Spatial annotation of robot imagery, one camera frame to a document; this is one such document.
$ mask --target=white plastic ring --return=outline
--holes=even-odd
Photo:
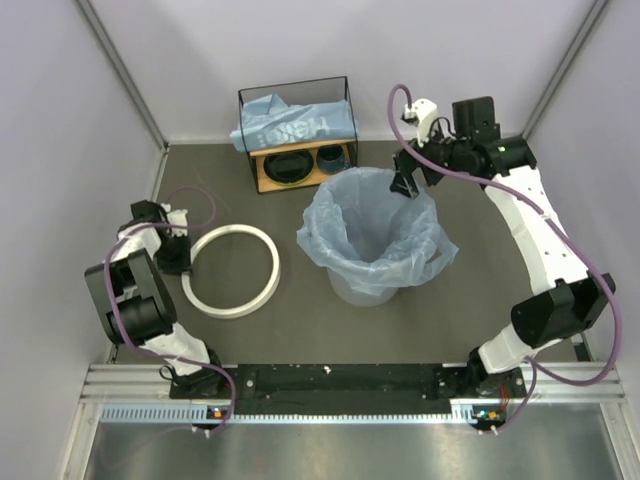
[[[218,237],[222,237],[223,235],[229,235],[230,233],[246,233],[248,235],[253,235],[258,237],[269,247],[269,251],[271,252],[271,258],[273,267],[271,270],[271,276],[269,277],[269,281],[264,289],[255,297],[253,300],[241,305],[239,307],[234,308],[213,308],[209,305],[205,305],[202,303],[193,293],[191,289],[191,275],[187,272],[182,274],[182,288],[184,289],[184,293],[189,299],[189,301],[203,313],[206,313],[210,317],[213,318],[221,318],[224,320],[231,320],[234,318],[240,318],[245,315],[249,315],[252,312],[255,312],[261,306],[263,306],[267,301],[273,296],[278,288],[278,283],[280,282],[280,256],[278,255],[278,249],[276,248],[276,244],[273,243],[271,237],[264,233],[262,230],[256,227],[252,227],[250,225],[225,225],[223,227],[216,228],[211,230],[209,233],[200,238],[194,245],[191,247],[191,263],[193,264],[196,257],[202,251],[202,249],[208,245],[210,242],[215,240]]]

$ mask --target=wooden shelf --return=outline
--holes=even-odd
[[[252,157],[255,156],[254,160],[256,162],[256,170],[258,173],[258,192],[259,193],[276,192],[280,190],[288,190],[291,188],[310,187],[312,185],[321,184],[327,178],[330,178],[331,176],[335,175],[335,173],[325,173],[318,168],[318,165],[316,164],[316,155],[318,154],[318,148],[324,147],[326,145],[341,145],[342,151],[344,152],[345,157],[350,162],[351,156],[349,155],[349,149],[347,148],[346,144],[354,141],[355,139],[321,140],[317,142],[281,145],[275,148],[267,148],[267,149],[251,152],[251,156]],[[283,185],[271,180],[267,176],[266,172],[264,171],[265,158],[269,155],[274,155],[274,154],[283,153],[283,152],[291,152],[296,150],[307,150],[309,151],[309,153],[311,153],[311,156],[313,157],[313,170],[311,171],[311,175],[309,175],[303,182],[296,183],[294,185]]]

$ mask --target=blue plastic bag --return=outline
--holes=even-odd
[[[351,108],[346,100],[312,105],[287,105],[278,95],[244,104],[240,125],[231,132],[239,152],[285,143],[354,138]]]
[[[422,285],[458,253],[438,224],[433,199],[424,192],[413,200],[390,192],[393,176],[378,168],[334,175],[318,188],[297,233],[316,265],[368,295]]]

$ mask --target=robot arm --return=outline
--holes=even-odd
[[[191,268],[190,240],[187,230],[174,228],[145,228],[131,231],[141,224],[187,226],[187,211],[171,211],[170,205],[143,201],[131,206],[133,220],[121,227],[118,238],[130,237],[114,255],[110,270],[114,293],[125,328],[136,346],[159,355],[176,357],[167,361],[172,374],[188,384],[201,380],[204,372],[199,366],[180,362],[188,358],[203,363],[220,365],[213,352],[202,340],[192,337],[177,322],[176,308],[154,263],[165,273],[182,273]],[[85,272],[85,280],[96,306],[100,321],[109,340],[123,343],[115,322],[103,265],[95,265]]]
[[[469,368],[474,383],[481,386],[491,375],[512,370],[526,357],[590,328],[607,302],[587,267],[546,225],[546,218],[559,222],[542,186],[536,159],[521,136],[501,138],[493,99],[454,103],[453,118],[455,134],[447,135],[440,127],[434,132],[440,119],[433,102],[417,100],[403,113],[403,120],[417,126],[417,138],[411,144],[423,156],[442,167],[509,186],[533,198],[544,210],[541,216],[507,192],[485,189],[520,249],[533,297],[515,305],[511,324],[471,352]],[[396,176],[390,189],[410,198],[419,194],[412,176],[416,168],[421,168],[429,186],[443,178],[404,150],[394,155],[394,163]],[[611,276],[604,277],[614,290]]]

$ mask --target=blue cloth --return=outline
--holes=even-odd
[[[272,94],[244,104],[240,125],[231,132],[239,152],[286,143],[354,138],[351,108],[346,100],[311,105],[287,105]]]

